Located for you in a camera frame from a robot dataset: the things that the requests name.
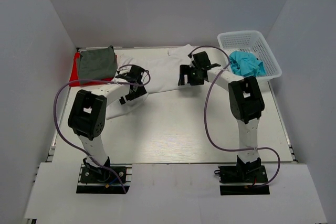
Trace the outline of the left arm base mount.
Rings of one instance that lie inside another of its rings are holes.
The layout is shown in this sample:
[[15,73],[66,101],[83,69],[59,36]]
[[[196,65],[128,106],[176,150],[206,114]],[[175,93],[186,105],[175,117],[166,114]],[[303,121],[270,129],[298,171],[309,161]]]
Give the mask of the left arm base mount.
[[116,172],[119,178],[109,170],[91,166],[84,158],[79,172],[76,193],[126,194],[131,185],[132,165],[117,164],[111,165],[110,168]]

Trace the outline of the white t shirt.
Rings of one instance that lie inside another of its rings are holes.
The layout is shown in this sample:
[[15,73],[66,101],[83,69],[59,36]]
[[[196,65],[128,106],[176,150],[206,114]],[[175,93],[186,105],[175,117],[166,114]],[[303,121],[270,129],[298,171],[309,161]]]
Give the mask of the white t shirt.
[[166,91],[177,90],[180,76],[180,65],[189,65],[188,54],[194,49],[191,45],[168,50],[166,55],[155,56],[152,59],[136,58],[122,54],[119,56],[118,67],[124,65],[137,65],[149,71],[151,80],[145,86],[147,94],[122,105],[119,101],[112,102],[106,111],[106,119],[114,119],[126,115],[141,106],[148,95]]

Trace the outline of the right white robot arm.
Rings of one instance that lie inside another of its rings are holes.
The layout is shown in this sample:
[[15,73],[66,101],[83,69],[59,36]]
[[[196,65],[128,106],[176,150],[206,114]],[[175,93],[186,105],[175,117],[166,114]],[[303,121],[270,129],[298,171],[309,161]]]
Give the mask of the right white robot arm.
[[[253,76],[241,77],[226,71],[225,67],[217,63],[212,64],[206,52],[189,54],[189,58],[191,59],[189,65],[180,65],[178,85],[199,86],[205,82],[211,84],[203,112],[207,138],[219,150],[237,152],[234,177],[238,182],[250,181],[261,168],[261,159],[257,150],[257,130],[265,104],[259,84]],[[210,137],[207,125],[207,104],[214,85],[218,85],[229,94],[230,111],[238,124],[239,148],[237,149],[219,147]]]

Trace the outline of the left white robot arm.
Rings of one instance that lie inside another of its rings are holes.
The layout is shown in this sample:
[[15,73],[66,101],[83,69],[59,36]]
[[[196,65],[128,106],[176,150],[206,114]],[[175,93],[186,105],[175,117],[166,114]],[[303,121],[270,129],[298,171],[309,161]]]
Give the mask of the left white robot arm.
[[129,65],[117,71],[111,84],[92,91],[81,89],[72,105],[68,126],[82,142],[87,157],[83,160],[86,168],[101,182],[110,178],[110,159],[106,154],[101,133],[106,122],[107,107],[121,106],[123,113],[148,93],[144,84],[150,81],[149,73],[137,65]]

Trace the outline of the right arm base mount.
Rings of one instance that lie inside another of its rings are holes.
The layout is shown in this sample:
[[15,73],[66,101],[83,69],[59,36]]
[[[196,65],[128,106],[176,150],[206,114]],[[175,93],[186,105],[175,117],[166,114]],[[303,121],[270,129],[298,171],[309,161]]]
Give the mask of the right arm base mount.
[[238,176],[236,166],[219,166],[214,175],[219,178],[221,196],[270,195],[269,186],[260,186],[268,181],[264,165],[252,172],[247,179]]

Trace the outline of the blue t shirt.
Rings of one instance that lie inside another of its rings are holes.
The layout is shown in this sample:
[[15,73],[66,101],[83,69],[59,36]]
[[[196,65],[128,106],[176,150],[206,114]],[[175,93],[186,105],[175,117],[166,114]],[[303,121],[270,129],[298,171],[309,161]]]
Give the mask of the blue t shirt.
[[263,77],[266,75],[264,63],[253,53],[233,51],[229,55],[232,72],[242,77]]

